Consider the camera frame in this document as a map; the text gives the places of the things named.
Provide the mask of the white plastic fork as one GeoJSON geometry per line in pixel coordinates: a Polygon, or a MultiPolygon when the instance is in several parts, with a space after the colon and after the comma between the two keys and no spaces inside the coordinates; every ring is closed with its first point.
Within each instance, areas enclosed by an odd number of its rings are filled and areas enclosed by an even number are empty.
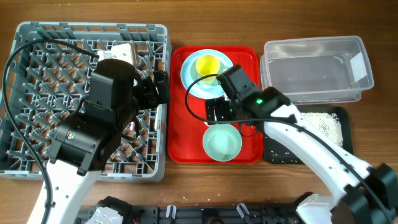
{"type": "Polygon", "coordinates": [[[136,129],[136,123],[134,122],[134,121],[131,121],[130,122],[130,128],[129,128],[131,131],[135,131],[135,129],[136,129]]]}

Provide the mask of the rice and food scraps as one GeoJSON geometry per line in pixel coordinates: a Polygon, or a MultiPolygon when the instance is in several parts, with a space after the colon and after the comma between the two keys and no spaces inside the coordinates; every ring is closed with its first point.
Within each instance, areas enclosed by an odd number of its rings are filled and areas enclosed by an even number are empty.
{"type": "Polygon", "coordinates": [[[343,147],[341,123],[336,113],[302,113],[303,117],[335,144],[343,147]]]}

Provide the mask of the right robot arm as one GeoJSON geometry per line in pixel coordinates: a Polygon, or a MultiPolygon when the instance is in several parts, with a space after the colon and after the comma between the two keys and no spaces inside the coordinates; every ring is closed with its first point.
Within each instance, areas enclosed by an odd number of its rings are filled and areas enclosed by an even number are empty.
{"type": "Polygon", "coordinates": [[[253,125],[295,154],[326,185],[329,196],[310,194],[295,209],[304,223],[393,223],[397,176],[386,164],[374,168],[311,125],[274,87],[260,90],[240,65],[219,75],[229,99],[229,123],[253,125]]]}

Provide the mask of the white plastic spoon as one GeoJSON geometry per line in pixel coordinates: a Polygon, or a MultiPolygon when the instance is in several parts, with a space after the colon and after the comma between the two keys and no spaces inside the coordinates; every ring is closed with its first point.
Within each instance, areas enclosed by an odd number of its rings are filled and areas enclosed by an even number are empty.
{"type": "Polygon", "coordinates": [[[159,127],[159,118],[161,117],[161,112],[162,112],[162,106],[159,105],[156,109],[156,115],[155,115],[155,122],[154,122],[155,131],[157,131],[159,127]]]}

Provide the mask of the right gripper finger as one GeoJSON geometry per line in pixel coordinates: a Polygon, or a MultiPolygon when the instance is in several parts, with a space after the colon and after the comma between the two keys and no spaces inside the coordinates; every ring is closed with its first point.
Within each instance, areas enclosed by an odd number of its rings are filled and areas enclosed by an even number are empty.
{"type": "Polygon", "coordinates": [[[206,125],[214,125],[215,124],[215,121],[216,121],[215,106],[216,106],[215,99],[205,100],[205,111],[206,111],[206,119],[207,119],[207,121],[205,122],[206,125]]]}
{"type": "Polygon", "coordinates": [[[231,110],[228,100],[225,100],[224,98],[216,99],[216,118],[218,121],[232,120],[231,110]]]}

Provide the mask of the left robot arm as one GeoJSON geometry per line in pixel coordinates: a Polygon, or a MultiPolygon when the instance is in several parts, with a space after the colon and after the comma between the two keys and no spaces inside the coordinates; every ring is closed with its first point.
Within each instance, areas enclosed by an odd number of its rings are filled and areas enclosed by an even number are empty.
{"type": "Polygon", "coordinates": [[[123,131],[140,110],[171,99],[163,70],[142,78],[132,64],[114,58],[97,63],[90,78],[84,111],[61,120],[53,134],[43,184],[29,223],[72,223],[87,193],[110,156],[121,145],[123,131]]]}

